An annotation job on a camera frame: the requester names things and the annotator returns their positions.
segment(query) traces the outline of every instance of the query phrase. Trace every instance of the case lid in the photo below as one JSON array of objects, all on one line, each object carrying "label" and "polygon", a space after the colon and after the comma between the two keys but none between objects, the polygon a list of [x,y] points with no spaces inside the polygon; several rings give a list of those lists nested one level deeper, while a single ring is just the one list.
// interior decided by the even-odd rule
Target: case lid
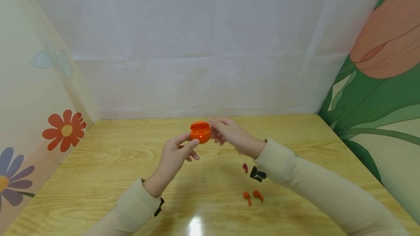
[{"label": "case lid", "polygon": [[210,124],[208,122],[194,122],[190,126],[190,130],[209,129]]}]

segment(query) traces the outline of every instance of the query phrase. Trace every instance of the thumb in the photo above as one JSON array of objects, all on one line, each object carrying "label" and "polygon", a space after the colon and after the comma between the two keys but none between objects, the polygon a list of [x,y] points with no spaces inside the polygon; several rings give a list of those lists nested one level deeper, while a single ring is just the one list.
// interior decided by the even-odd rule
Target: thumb
[{"label": "thumb", "polygon": [[190,154],[191,151],[193,151],[197,145],[200,144],[200,141],[198,139],[193,139],[190,142],[188,142],[186,145],[183,146],[183,148],[180,149],[182,151],[182,154],[186,157]]},{"label": "thumb", "polygon": [[209,120],[213,128],[218,130],[222,135],[226,135],[227,125],[221,122],[218,119],[211,119]]}]

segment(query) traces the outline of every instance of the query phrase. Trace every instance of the yellow flower center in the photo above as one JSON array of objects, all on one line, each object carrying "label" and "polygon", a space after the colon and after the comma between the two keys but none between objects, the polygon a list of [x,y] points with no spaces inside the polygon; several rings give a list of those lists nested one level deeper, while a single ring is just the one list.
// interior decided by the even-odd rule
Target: yellow flower center
[{"label": "yellow flower center", "polygon": [[0,176],[0,192],[4,191],[9,184],[9,179],[5,176]]},{"label": "yellow flower center", "polygon": [[73,131],[73,127],[71,125],[66,125],[61,129],[61,135],[64,137],[70,136],[71,132]]}]

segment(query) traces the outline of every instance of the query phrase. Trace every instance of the person's right hand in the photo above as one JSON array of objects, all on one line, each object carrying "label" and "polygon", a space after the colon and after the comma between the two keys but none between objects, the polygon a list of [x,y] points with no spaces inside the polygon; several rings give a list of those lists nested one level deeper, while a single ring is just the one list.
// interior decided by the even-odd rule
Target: person's right hand
[{"label": "person's right hand", "polygon": [[215,143],[223,145],[229,142],[239,153],[253,159],[258,158],[265,148],[266,143],[263,140],[252,136],[230,118],[210,118],[209,123],[211,138]]}]

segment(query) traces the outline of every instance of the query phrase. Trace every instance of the beige sleeve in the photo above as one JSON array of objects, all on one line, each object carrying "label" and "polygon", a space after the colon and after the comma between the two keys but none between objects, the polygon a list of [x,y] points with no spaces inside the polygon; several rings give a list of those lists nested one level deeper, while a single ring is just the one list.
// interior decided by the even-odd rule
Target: beige sleeve
[{"label": "beige sleeve", "polygon": [[309,200],[347,235],[409,235],[385,206],[356,184],[296,156],[273,140],[267,141],[255,163],[273,183]]},{"label": "beige sleeve", "polygon": [[152,217],[160,206],[160,197],[154,198],[135,181],[118,198],[117,205],[82,236],[131,236]]}]

